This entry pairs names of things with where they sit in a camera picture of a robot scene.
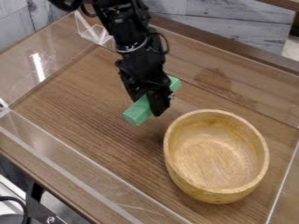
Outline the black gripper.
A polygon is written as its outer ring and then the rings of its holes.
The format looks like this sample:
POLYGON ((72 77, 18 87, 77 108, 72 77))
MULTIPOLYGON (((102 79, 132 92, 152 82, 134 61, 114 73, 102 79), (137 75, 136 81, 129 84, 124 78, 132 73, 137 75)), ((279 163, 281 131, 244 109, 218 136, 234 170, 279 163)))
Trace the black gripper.
POLYGON ((161 46, 142 46, 134 50, 117 47, 116 51, 121 55, 116 67, 132 101, 146 92, 152 114, 160 116, 170 106, 170 82, 164 72, 168 51, 161 46))

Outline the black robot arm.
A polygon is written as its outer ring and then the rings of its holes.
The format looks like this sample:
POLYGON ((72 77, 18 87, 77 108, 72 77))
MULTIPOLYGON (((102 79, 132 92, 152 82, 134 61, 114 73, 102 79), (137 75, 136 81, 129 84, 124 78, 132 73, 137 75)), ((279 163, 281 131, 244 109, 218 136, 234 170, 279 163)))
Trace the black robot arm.
POLYGON ((97 17, 116 43, 121 59, 116 61, 125 91, 136 102, 146 97, 149 109, 160 116, 170 106, 170 79, 164 72, 164 35, 149 25, 150 15, 142 0, 49 0, 62 11, 81 9, 97 17))

